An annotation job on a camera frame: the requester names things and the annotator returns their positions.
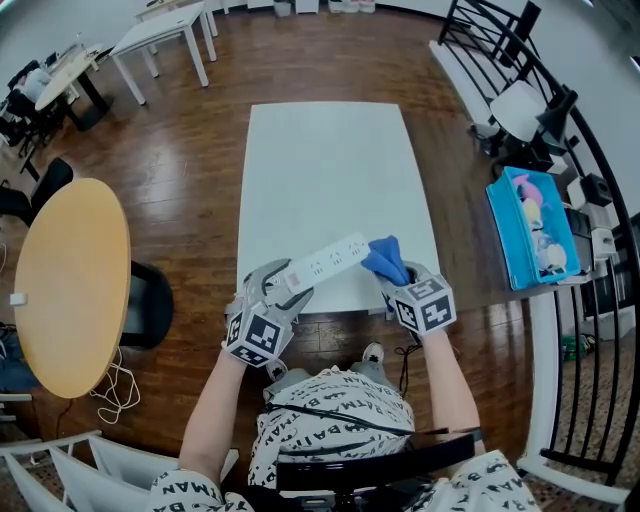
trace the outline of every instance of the cable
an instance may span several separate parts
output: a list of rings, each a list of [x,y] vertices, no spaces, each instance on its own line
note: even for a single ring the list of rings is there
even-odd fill
[[[301,414],[308,414],[310,416],[319,416],[320,418],[331,418],[338,421],[344,421],[345,423],[351,423],[353,425],[357,425],[363,428],[380,430],[382,432],[388,432],[389,434],[393,434],[396,436],[412,436],[413,434],[416,433],[413,430],[404,430],[401,428],[376,425],[375,423],[371,423],[370,421],[356,418],[355,416],[351,416],[349,414],[343,414],[341,412],[325,411],[323,409],[312,409],[309,407],[300,407],[299,405],[274,404],[273,402],[269,402],[267,405],[265,405],[264,412],[269,413],[272,411],[277,411],[278,409],[287,409],[288,411],[299,412]],[[424,434],[447,434],[448,432],[449,432],[449,429],[444,428],[444,429],[438,429],[438,430],[430,430],[429,432],[424,432]]]
[[[60,439],[60,422],[62,421],[62,418],[65,416],[65,414],[69,412],[69,409],[71,409],[73,400],[73,398],[69,400],[69,405],[67,405],[67,408],[58,415],[58,420],[56,421],[56,439]]]
[[[411,337],[415,345],[411,345],[410,347],[396,347],[394,352],[400,356],[404,356],[402,359],[402,371],[400,372],[400,382],[398,383],[398,389],[400,393],[402,393],[402,398],[404,399],[407,396],[407,391],[409,391],[409,356],[413,354],[416,350],[422,348],[422,343],[420,339],[416,335],[416,333],[412,332]]]
[[[111,383],[111,385],[109,386],[105,394],[101,395],[100,393],[94,390],[89,391],[89,396],[97,396],[99,398],[104,398],[107,402],[109,402],[109,404],[115,407],[115,410],[110,409],[108,407],[100,407],[98,409],[98,416],[100,416],[100,419],[105,423],[108,423],[109,425],[115,425],[116,423],[118,423],[118,420],[120,419],[120,413],[125,409],[131,409],[133,406],[139,404],[140,398],[141,398],[140,390],[138,389],[138,384],[136,384],[136,379],[133,376],[133,372],[131,370],[127,370],[126,368],[122,368],[122,350],[120,350],[120,347],[118,347],[118,356],[119,356],[118,362],[111,363],[111,368],[115,369],[115,376],[111,377],[111,374],[107,372],[107,377],[109,378],[109,382]],[[124,403],[120,402],[120,399],[118,398],[118,394],[116,393],[116,386],[118,385],[119,372],[124,372],[127,375],[129,375],[129,377],[131,377],[131,388],[129,389],[129,398],[127,398],[127,400]],[[137,398],[135,400],[133,399],[134,390],[137,395]],[[113,393],[113,398],[114,398],[113,400],[109,398],[108,396],[109,393]],[[115,416],[114,420],[109,421],[108,419],[106,419],[102,415],[102,411],[108,412],[109,414],[113,414]]]

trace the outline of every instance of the blue bin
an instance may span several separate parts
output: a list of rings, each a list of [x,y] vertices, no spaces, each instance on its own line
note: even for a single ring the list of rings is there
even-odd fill
[[[544,203],[540,207],[544,232],[567,253],[566,272],[544,277],[540,275],[529,226],[512,181],[523,174],[529,176],[529,183],[538,187],[544,197]],[[487,187],[487,196],[498,226],[512,289],[522,290],[538,284],[555,283],[580,273],[580,261],[569,221],[552,176],[543,172],[505,167],[502,176]]]

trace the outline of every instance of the electrical outlet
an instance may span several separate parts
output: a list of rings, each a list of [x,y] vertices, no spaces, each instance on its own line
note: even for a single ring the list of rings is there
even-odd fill
[[[318,252],[294,261],[282,271],[291,293],[302,293],[318,283],[360,263],[369,254],[369,244],[354,233]]]

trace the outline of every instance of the white tabletop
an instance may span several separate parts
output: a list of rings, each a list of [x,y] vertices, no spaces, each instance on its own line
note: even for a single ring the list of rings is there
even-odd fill
[[[96,44],[81,50],[75,57],[70,58],[64,66],[56,69],[53,79],[47,84],[36,102],[36,110],[40,111],[49,106],[67,89],[74,80],[84,73],[102,51],[102,45]]]
[[[368,240],[393,234],[405,260],[440,272],[422,181],[398,106],[253,106],[242,180],[238,288],[269,261],[307,256],[356,231]],[[377,281],[358,265],[318,285],[304,313],[383,306]]]
[[[134,25],[111,50],[110,55],[125,53],[145,42],[152,43],[163,36],[182,31],[193,25],[203,8],[204,2],[187,5]]]

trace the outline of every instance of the patterned shirt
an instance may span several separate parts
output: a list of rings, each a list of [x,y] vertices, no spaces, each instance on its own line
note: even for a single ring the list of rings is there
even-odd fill
[[[464,464],[453,477],[425,488],[404,512],[536,511],[533,496],[504,456],[485,453]],[[205,476],[193,471],[170,471],[151,488],[146,512],[255,512],[236,493],[224,498]]]
[[[378,426],[413,431],[413,411],[402,397],[368,377],[337,367],[278,392],[272,404],[334,411]],[[405,437],[348,421],[278,409],[258,417],[258,437],[251,453],[249,484],[276,488],[276,460],[330,462],[397,453]],[[304,455],[315,450],[314,455]],[[165,473],[154,482],[148,512],[247,511],[240,495],[224,498],[203,475]],[[531,493],[500,452],[467,462],[451,480],[424,488],[406,509],[410,512],[539,510]]]

